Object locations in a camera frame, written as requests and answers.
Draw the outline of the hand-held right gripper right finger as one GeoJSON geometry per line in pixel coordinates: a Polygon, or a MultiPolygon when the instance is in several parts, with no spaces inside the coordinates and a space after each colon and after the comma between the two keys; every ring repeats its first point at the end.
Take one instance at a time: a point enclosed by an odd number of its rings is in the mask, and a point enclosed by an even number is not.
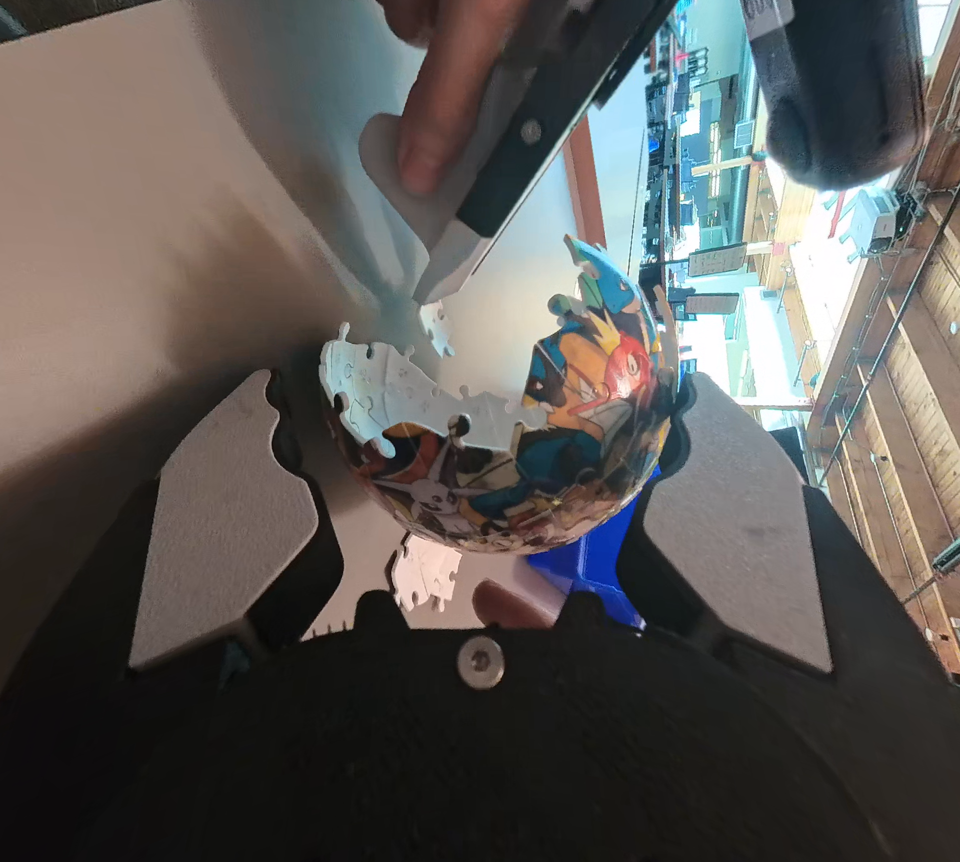
{"type": "Polygon", "coordinates": [[[618,554],[621,588],[655,628],[831,673],[800,472],[708,376],[686,375],[679,394],[618,554]]]}

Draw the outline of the blue plastic bin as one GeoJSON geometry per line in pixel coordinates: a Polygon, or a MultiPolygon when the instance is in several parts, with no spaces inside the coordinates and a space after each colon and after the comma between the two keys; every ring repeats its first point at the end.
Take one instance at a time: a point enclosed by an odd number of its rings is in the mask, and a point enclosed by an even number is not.
{"type": "Polygon", "coordinates": [[[564,595],[597,595],[613,621],[642,632],[646,622],[623,589],[618,560],[625,541],[642,537],[648,496],[642,490],[623,510],[577,541],[528,555],[527,563],[564,595]]]}

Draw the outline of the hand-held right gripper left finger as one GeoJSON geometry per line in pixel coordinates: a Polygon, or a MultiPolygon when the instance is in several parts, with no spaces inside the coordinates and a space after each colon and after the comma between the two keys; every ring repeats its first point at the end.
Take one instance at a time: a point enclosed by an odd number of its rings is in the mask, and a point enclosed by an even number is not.
{"type": "Polygon", "coordinates": [[[344,578],[330,511],[280,376],[248,376],[162,467],[128,665],[239,637],[277,651],[308,635],[344,578]]]}

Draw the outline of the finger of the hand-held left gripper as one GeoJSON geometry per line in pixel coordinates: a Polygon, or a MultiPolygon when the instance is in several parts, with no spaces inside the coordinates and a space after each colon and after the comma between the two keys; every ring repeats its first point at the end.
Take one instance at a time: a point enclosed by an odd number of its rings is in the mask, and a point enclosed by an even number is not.
{"type": "Polygon", "coordinates": [[[414,289],[414,302],[436,304],[458,293],[491,247],[491,238],[479,235],[462,221],[449,221],[429,251],[426,269],[414,289]]]}

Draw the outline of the joined pair white puzzle pieces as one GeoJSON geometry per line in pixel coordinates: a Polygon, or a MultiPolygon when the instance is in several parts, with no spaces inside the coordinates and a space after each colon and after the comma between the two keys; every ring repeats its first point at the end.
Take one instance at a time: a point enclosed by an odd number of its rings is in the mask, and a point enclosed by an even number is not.
{"type": "Polygon", "coordinates": [[[393,600],[404,613],[442,613],[453,598],[462,555],[454,548],[407,534],[389,569],[393,600]]]}

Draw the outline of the white air conditioner unit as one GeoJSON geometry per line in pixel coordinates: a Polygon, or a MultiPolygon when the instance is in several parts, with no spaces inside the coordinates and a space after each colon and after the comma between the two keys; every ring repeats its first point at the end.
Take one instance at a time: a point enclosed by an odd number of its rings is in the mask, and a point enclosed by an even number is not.
{"type": "Polygon", "coordinates": [[[846,261],[854,263],[889,251],[896,238],[898,212],[899,202],[892,190],[873,184],[859,188],[839,219],[839,242],[852,245],[846,261]]]}

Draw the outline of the colourful cartoon puzzle ball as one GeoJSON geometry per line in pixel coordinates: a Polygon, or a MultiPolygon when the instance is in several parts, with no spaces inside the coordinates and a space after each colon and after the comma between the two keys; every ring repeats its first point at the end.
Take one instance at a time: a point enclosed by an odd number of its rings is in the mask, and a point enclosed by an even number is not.
{"type": "Polygon", "coordinates": [[[329,428],[360,487],[406,531],[532,554],[619,514],[653,475],[681,382],[676,330],[607,251],[566,235],[575,294],[548,310],[522,395],[441,389],[385,342],[323,345],[329,428]]]}

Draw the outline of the person's right hand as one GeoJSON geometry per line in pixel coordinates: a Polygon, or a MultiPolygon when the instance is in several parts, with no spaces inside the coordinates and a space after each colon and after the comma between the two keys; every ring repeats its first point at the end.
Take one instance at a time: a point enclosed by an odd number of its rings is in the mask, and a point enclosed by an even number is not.
{"type": "Polygon", "coordinates": [[[512,592],[495,580],[481,581],[471,605],[481,627],[496,630],[549,630],[558,620],[567,596],[551,590],[546,598],[512,592]]]}

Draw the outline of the white triangular puzzle piece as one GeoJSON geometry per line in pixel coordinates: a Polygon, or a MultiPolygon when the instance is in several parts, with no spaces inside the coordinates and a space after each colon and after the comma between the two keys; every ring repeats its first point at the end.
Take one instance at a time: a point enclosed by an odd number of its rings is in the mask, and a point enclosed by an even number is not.
{"type": "Polygon", "coordinates": [[[442,301],[422,304],[417,311],[418,322],[423,335],[441,359],[455,355],[451,342],[452,324],[442,301]]]}

